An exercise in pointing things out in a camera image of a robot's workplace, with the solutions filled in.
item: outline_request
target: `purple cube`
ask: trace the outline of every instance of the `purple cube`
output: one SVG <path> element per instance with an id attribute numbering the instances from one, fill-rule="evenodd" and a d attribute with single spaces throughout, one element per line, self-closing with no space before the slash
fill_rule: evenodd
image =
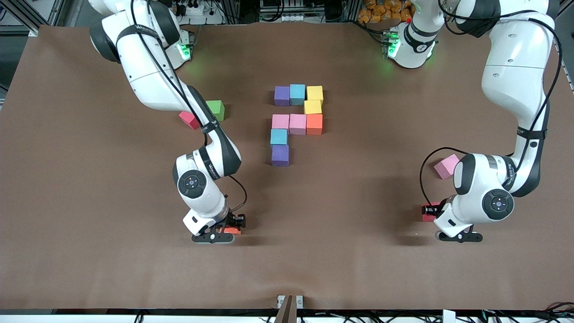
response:
<path id="1" fill-rule="evenodd" d="M 289 103 L 290 87 L 289 86 L 276 86 L 275 87 L 275 105 L 276 106 L 290 106 Z"/>
<path id="2" fill-rule="evenodd" d="M 271 145 L 271 165 L 281 167 L 289 166 L 288 145 Z"/>

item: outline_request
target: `brown table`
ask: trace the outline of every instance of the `brown table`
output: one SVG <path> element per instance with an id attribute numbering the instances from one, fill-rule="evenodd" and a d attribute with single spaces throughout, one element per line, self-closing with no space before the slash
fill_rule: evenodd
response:
<path id="1" fill-rule="evenodd" d="M 200 146 L 177 113 L 131 92 L 87 29 L 31 38 L 0 113 L 0 306 L 543 309 L 574 298 L 572 93 L 552 97 L 538 189 L 479 244 L 435 240 L 418 222 L 418 169 L 433 149 L 506 154 L 514 117 L 480 90 L 489 39 L 440 35 L 405 70 L 352 25 L 206 27 L 180 70 L 239 147 L 245 234 L 197 245 L 181 219 L 175 158 Z M 553 76 L 553 53 L 547 77 Z M 322 84 L 325 134 L 290 137 L 293 165 L 269 165 L 278 84 Z M 434 200 L 453 194 L 429 166 Z M 242 200 L 229 179 L 218 185 Z"/>

